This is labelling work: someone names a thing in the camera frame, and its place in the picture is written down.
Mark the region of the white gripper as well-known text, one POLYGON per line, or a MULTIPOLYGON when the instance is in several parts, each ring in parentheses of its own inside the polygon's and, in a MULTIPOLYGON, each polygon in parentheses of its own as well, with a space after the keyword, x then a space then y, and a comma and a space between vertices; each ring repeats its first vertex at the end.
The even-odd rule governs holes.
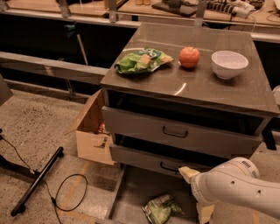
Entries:
POLYGON ((218 180, 218 172, 208 171, 200 173, 187 166, 180 167, 178 171, 187 184, 191 183, 192 195, 199 202, 196 204, 199 224, 207 224, 214 212, 215 205, 213 204, 221 200, 214 190, 214 181, 218 180))

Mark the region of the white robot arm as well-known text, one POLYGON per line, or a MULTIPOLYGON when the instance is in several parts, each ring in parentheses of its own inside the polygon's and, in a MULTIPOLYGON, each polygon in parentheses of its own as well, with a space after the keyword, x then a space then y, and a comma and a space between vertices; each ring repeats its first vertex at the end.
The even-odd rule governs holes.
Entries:
POLYGON ((257 167, 245 157, 233 158, 206 172, 187 166, 178 171, 197 200, 199 224, 211 220, 218 201, 280 219, 280 184, 261 180, 257 167))

